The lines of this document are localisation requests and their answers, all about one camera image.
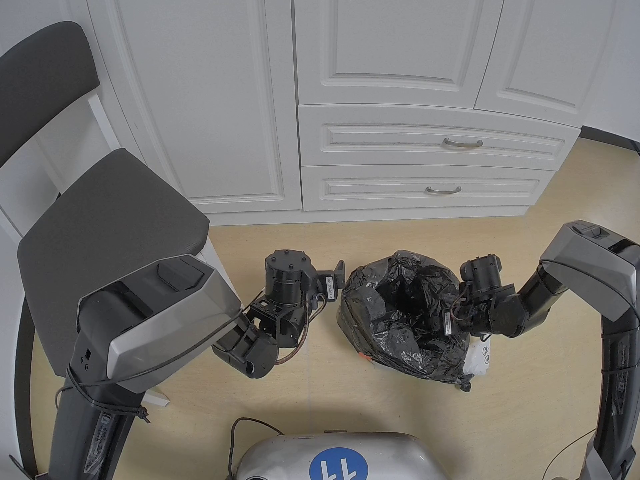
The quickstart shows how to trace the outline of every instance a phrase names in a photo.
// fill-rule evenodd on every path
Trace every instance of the black plastic bag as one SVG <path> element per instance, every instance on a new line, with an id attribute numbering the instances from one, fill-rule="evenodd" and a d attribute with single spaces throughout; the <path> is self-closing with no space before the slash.
<path id="1" fill-rule="evenodd" d="M 338 325 L 373 361 L 469 391 L 473 375 L 462 371 L 469 334 L 444 336 L 435 325 L 457 297 L 458 279 L 450 269 L 427 256 L 398 251 L 351 273 Z"/>

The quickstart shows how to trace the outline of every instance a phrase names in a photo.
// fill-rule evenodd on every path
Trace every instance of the floor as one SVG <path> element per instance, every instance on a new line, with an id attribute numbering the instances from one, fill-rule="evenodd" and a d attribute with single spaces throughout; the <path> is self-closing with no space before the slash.
<path id="1" fill-rule="evenodd" d="M 279 248 L 306 251 L 318 269 L 343 259 L 348 272 L 397 249 L 426 254 L 455 272 L 470 258 L 496 253 L 503 282 L 519 287 L 566 221 L 593 221 L 640 241 L 639 187 L 638 154 L 580 139 L 524 217 L 217 227 L 211 238 L 245 303 L 264 285 L 265 256 Z M 171 403 L 149 407 L 151 424 L 135 421 L 115 480 L 223 480 L 229 428 L 239 416 L 266 420 L 286 433 L 409 433 L 459 480 L 540 480 L 558 451 L 595 427 L 600 319 L 572 293 L 532 332 L 492 338 L 489 371 L 472 380 L 469 393 L 373 367 L 357 356 L 335 314 L 336 304 L 330 305 L 300 354 L 262 380 L 247 379 L 203 353 L 161 384 Z M 61 383 L 36 340 L 31 407 L 41 471 L 47 469 L 53 395 Z M 238 458 L 269 436 L 258 425 L 242 425 Z M 586 441 L 562 453 L 546 478 L 576 478 Z M 640 479 L 638 462 L 631 480 Z"/>

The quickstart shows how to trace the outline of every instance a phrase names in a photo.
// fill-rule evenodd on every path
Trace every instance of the blue logo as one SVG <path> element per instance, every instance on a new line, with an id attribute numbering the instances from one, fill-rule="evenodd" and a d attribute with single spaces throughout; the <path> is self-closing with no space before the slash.
<path id="1" fill-rule="evenodd" d="M 350 448 L 324 450 L 309 466 L 311 480 L 367 480 L 369 466 L 364 457 Z"/>

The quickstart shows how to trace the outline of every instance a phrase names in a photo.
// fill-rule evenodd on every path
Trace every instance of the silver handle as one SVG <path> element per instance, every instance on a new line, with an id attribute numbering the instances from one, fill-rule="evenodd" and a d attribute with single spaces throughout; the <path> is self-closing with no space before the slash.
<path id="1" fill-rule="evenodd" d="M 457 148 L 479 148 L 484 144 L 484 142 L 482 142 L 482 140 L 478 140 L 478 142 L 469 144 L 468 142 L 456 142 L 455 140 L 450 140 L 449 137 L 444 137 L 444 144 L 447 146 L 455 146 Z"/>
<path id="2" fill-rule="evenodd" d="M 453 190 L 436 190 L 435 188 L 427 187 L 425 192 L 428 192 L 429 194 L 449 195 L 449 194 L 457 194 L 458 192 L 460 192 L 460 190 L 462 190 L 462 187 L 458 185 Z"/>

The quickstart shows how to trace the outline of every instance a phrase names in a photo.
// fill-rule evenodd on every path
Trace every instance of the chair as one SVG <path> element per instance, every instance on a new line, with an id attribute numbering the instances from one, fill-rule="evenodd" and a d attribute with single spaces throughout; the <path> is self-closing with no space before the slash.
<path id="1" fill-rule="evenodd" d="M 87 97 L 111 153 L 71 185 L 22 238 L 18 263 L 44 352 L 64 377 L 78 300 L 152 261 L 203 248 L 209 220 L 117 140 L 82 28 L 60 22 L 0 58 L 0 167 L 75 100 Z"/>

